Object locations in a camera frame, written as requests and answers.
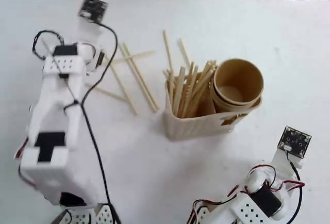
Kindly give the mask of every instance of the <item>white tabletop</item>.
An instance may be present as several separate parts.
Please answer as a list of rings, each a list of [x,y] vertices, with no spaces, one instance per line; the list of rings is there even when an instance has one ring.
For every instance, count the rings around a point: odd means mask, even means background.
[[[139,110],[93,92],[87,101],[101,149],[113,204],[122,223],[186,223],[193,200],[221,200],[261,159],[270,161],[285,125],[312,135],[301,170],[304,187],[295,223],[324,223],[330,193],[327,182],[330,114],[330,2],[272,0],[104,0],[103,22],[132,53],[156,50],[138,66],[161,106],[149,109],[126,64],[116,68]],[[41,194],[24,185],[13,161],[26,136],[28,108],[38,99],[42,62],[31,52],[34,35],[53,29],[74,41],[82,0],[0,0],[0,216],[2,223],[49,223],[59,213]],[[191,60],[244,58],[263,73],[261,107],[228,135],[171,142],[162,111],[168,68],[162,30],[170,38],[174,68],[184,65],[177,41],[184,38]],[[109,52],[106,30],[101,44]],[[93,82],[99,76],[92,75]],[[109,72],[101,84],[121,94]],[[89,165],[105,201],[94,150]],[[295,208],[298,195],[292,198]]]

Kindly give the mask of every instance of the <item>paper cup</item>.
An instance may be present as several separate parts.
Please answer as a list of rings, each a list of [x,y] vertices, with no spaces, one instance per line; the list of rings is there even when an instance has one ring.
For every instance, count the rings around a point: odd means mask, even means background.
[[[261,72],[251,62],[242,59],[221,63],[214,74],[213,84],[219,99],[229,105],[251,107],[263,91]]]
[[[214,108],[217,113],[228,112],[228,111],[243,111],[249,109],[253,105],[253,103],[248,105],[234,105],[227,103],[218,96],[213,81],[211,82],[210,93],[214,103]]]

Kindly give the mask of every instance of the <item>white plastic container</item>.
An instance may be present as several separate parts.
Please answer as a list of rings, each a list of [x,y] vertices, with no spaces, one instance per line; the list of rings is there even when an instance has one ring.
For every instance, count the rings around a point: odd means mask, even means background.
[[[261,98],[254,106],[244,111],[234,111],[212,114],[194,118],[177,118],[172,113],[170,97],[166,87],[166,107],[163,114],[167,136],[172,140],[184,140],[215,134],[231,132],[235,125],[240,122],[248,113],[261,105]]]

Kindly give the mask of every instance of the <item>white robot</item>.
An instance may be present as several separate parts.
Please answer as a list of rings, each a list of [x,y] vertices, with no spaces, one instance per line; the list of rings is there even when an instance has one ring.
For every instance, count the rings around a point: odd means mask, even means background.
[[[105,8],[104,2],[84,1],[79,12],[83,17],[79,18],[78,35],[82,42],[64,44],[60,35],[45,30],[36,35],[32,48],[44,60],[43,84],[32,110],[27,138],[15,158],[21,159],[20,178],[40,191],[51,204],[66,209],[61,224],[120,222],[113,219],[109,205],[101,206],[95,213],[98,206],[95,182],[81,166],[85,158],[79,157],[82,147],[92,146],[82,100],[85,77],[102,64],[104,54],[96,43]],[[35,52],[42,32],[57,35],[61,43],[52,48],[44,43],[48,50],[44,57]],[[89,144],[81,141],[82,136],[87,137],[85,140]]]
[[[302,187],[297,168],[301,169],[311,136],[286,127],[270,164],[251,169],[245,181],[236,185],[221,202],[196,200],[188,223],[199,224],[290,224],[302,202]],[[291,207],[292,191],[299,189],[299,200]]]

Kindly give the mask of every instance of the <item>black panel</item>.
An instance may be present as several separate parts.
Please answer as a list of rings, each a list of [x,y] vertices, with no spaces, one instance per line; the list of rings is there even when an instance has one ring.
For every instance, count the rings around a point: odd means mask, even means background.
[[[69,192],[62,192],[60,204],[66,207],[86,206],[86,203],[81,197],[78,197]]]
[[[65,146],[65,132],[39,133],[35,147],[39,147],[38,162],[51,162],[54,147]]]
[[[100,23],[103,19],[108,4],[99,0],[84,0],[78,16]]]
[[[257,192],[250,194],[250,197],[267,217],[272,216],[282,205],[266,185],[263,185]]]
[[[310,135],[286,126],[277,148],[284,150],[284,146],[289,146],[291,147],[291,151],[288,151],[289,153],[299,158],[304,158],[310,140]]]
[[[53,52],[53,56],[63,55],[78,55],[77,44],[56,46]]]

